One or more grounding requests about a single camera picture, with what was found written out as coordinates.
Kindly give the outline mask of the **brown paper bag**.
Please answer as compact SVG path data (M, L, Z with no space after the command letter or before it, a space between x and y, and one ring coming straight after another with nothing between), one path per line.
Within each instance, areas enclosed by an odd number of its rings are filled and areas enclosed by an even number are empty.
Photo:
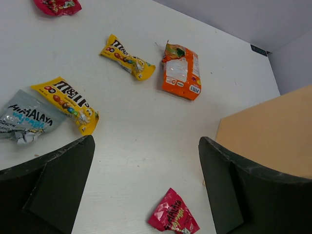
M216 142L263 166L312 177L312 87L292 91L220 121Z

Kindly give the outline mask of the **red Himalaya candy packet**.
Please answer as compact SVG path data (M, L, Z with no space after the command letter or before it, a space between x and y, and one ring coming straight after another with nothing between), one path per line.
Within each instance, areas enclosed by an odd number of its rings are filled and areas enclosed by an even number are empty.
M200 230L190 210L172 188L157 205L148 224L161 232L174 231L177 234L194 234Z

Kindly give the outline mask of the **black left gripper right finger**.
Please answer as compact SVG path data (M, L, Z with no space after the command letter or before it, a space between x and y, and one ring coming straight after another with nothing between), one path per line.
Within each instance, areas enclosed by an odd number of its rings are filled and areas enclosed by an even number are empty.
M309 234L312 181L282 173L208 137L199 159L218 234Z

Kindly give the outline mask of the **orange Skittles snack bag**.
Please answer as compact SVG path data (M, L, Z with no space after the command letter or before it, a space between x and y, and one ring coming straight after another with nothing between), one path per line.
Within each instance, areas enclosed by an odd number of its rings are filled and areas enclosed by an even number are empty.
M178 45L166 44L163 65L163 91L194 101L201 93L198 55Z

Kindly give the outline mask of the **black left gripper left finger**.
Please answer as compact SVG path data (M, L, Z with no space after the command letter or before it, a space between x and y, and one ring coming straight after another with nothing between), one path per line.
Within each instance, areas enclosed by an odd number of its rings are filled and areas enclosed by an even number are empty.
M2 234L70 234L94 157L92 135L0 172Z

